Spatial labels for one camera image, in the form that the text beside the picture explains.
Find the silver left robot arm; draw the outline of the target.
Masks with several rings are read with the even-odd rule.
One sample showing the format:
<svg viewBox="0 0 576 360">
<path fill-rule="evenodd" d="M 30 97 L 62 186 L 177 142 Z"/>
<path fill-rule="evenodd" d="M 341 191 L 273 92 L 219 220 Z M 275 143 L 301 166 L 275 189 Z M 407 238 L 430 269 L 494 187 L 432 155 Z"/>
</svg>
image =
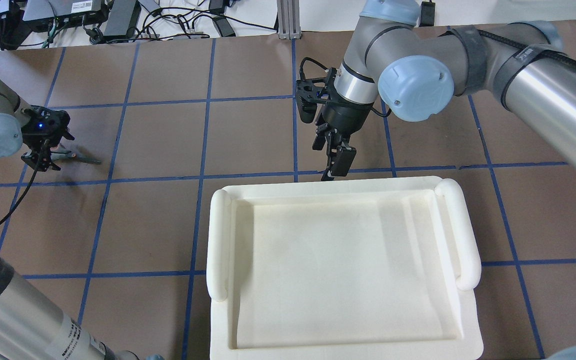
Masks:
<svg viewBox="0 0 576 360">
<path fill-rule="evenodd" d="M 0 158 L 28 146 L 22 160 L 35 173 L 59 171 L 53 149 L 73 141 L 66 111 L 30 105 L 0 80 Z M 0 220 L 9 219 L 17 206 Z M 0 256 L 0 360 L 136 360 L 132 351 L 114 351 Z"/>
</svg>

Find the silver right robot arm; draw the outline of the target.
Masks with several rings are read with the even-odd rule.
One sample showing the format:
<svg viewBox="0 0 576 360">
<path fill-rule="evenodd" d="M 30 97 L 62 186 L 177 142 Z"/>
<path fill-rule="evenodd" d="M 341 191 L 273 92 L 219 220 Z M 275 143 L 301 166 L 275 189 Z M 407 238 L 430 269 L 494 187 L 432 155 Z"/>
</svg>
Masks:
<svg viewBox="0 0 576 360">
<path fill-rule="evenodd" d="M 348 175 L 357 153 L 350 137 L 377 99 L 421 122 L 483 90 L 576 168 L 576 60 L 552 23 L 468 25 L 421 39 L 413 31 L 420 15 L 413 0 L 368 0 L 340 66 L 319 78 L 299 74 L 300 119 L 317 127 L 313 150 L 326 150 L 323 182 Z"/>
</svg>

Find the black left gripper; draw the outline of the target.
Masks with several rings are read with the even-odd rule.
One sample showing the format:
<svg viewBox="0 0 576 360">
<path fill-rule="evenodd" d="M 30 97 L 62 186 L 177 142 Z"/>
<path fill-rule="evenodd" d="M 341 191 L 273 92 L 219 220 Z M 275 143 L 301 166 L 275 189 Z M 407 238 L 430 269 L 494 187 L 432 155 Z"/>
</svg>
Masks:
<svg viewBox="0 0 576 360">
<path fill-rule="evenodd" d="M 62 139 L 74 141 L 70 133 L 70 114 L 64 110 L 49 109 L 40 105 L 24 108 L 23 116 L 29 120 L 22 126 L 23 143 L 32 151 L 41 150 L 45 144 L 49 148 L 59 145 Z M 64 159 L 63 152 L 43 151 L 43 157 L 38 152 L 26 152 L 21 160 L 33 171 L 61 171 L 56 161 Z"/>
</svg>

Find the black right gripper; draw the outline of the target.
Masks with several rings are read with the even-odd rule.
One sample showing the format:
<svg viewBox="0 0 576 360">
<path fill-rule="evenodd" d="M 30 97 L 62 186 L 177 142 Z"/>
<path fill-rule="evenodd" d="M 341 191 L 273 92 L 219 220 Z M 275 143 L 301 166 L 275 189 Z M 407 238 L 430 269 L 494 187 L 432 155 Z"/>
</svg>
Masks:
<svg viewBox="0 0 576 360">
<path fill-rule="evenodd" d="M 332 182 L 336 177 L 348 175 L 357 154 L 350 145 L 352 134 L 358 132 L 370 114 L 374 102 L 354 104 L 347 100 L 314 100 L 321 104 L 315 125 L 315 139 L 311 148 L 321 151 L 326 148 L 326 168 L 322 173 L 322 182 Z"/>
</svg>

